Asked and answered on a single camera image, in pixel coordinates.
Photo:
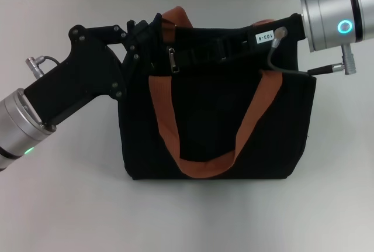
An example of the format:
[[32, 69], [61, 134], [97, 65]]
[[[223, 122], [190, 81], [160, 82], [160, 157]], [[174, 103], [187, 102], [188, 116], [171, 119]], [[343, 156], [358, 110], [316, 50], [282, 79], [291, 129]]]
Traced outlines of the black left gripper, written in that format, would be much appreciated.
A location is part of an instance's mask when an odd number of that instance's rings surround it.
[[[152, 23], [129, 20], [119, 25], [69, 31], [68, 57], [25, 89], [25, 95], [45, 125], [58, 125], [98, 96], [121, 101], [138, 78], [140, 55], [136, 45], [150, 37]], [[109, 48], [122, 44], [123, 62]]]

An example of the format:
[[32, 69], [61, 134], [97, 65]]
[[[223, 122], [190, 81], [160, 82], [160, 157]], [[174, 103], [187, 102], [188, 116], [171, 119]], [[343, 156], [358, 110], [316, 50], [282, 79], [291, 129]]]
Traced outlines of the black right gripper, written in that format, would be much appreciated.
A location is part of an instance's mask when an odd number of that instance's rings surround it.
[[197, 47], [190, 51], [191, 63], [221, 63], [236, 54], [248, 52], [248, 56], [265, 56], [271, 49], [275, 39], [275, 30], [285, 27], [287, 35], [277, 49], [275, 57], [296, 57], [298, 41], [304, 40], [302, 16], [294, 13], [291, 16], [260, 25], [252, 25], [247, 34], [221, 36], [214, 46]]

